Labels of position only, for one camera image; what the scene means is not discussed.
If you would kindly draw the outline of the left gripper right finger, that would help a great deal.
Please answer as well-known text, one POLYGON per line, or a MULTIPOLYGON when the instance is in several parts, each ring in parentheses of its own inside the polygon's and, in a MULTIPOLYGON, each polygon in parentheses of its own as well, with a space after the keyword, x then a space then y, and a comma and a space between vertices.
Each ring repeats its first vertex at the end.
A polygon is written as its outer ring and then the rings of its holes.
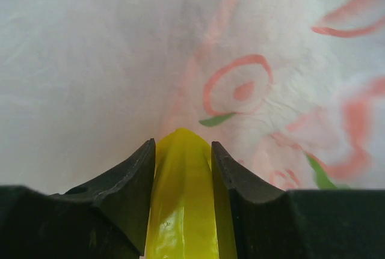
POLYGON ((383 258, 383 190, 288 190, 212 143, 221 258, 383 258))

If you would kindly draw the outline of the pink plastic bag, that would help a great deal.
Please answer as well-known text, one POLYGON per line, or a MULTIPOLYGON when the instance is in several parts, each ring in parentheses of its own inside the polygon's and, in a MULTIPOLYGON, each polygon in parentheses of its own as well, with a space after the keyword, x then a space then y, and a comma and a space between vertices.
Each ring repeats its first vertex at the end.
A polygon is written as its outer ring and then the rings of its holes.
POLYGON ((281 189, 384 187, 384 0, 1 0, 1 183, 68 190, 178 128, 281 189))

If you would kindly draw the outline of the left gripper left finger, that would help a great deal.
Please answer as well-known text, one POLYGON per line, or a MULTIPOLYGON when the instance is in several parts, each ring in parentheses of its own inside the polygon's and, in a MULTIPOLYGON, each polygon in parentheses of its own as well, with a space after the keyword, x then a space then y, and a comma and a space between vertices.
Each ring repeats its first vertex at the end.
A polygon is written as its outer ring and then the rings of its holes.
POLYGON ((139 258, 144 255, 156 145, 64 194, 1 187, 2 258, 139 258))

